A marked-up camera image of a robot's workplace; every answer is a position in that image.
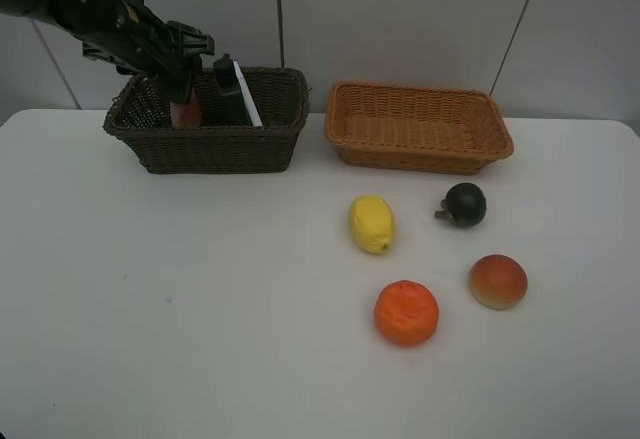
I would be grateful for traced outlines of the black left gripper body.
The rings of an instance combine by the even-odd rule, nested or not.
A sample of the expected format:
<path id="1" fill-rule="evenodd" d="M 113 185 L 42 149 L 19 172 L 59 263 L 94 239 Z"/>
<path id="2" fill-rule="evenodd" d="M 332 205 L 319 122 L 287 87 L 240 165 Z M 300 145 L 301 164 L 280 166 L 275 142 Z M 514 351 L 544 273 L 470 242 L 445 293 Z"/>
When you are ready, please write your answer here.
<path id="1" fill-rule="evenodd" d="M 79 0 L 84 58 L 108 63 L 123 75 L 173 69 L 169 27 L 134 0 Z"/>

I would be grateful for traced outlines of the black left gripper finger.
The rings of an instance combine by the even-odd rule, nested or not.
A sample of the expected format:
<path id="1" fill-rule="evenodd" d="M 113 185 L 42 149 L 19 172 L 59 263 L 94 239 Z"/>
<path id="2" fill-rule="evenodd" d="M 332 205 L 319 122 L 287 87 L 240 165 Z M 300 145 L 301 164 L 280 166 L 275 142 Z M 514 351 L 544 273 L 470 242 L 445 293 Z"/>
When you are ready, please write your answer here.
<path id="1" fill-rule="evenodd" d="M 173 40 L 173 49 L 181 57 L 215 55 L 215 41 L 208 34 L 177 21 L 167 21 L 166 27 Z"/>
<path id="2" fill-rule="evenodd" d="M 187 61 L 178 71 L 158 72 L 155 77 L 158 98 L 169 103 L 187 104 L 193 92 L 194 73 L 193 61 Z"/>

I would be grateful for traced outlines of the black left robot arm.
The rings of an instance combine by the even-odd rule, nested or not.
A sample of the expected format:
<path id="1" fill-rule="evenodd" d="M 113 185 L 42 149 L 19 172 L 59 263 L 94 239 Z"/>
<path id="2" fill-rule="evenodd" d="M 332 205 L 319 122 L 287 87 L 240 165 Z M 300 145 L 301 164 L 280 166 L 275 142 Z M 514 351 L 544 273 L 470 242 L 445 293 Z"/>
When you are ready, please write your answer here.
<path id="1" fill-rule="evenodd" d="M 144 0 L 1 0 L 1 11 L 65 31 L 89 60 L 155 79 L 158 97 L 174 104 L 190 102 L 203 56 L 215 53 L 211 36 L 163 21 Z"/>

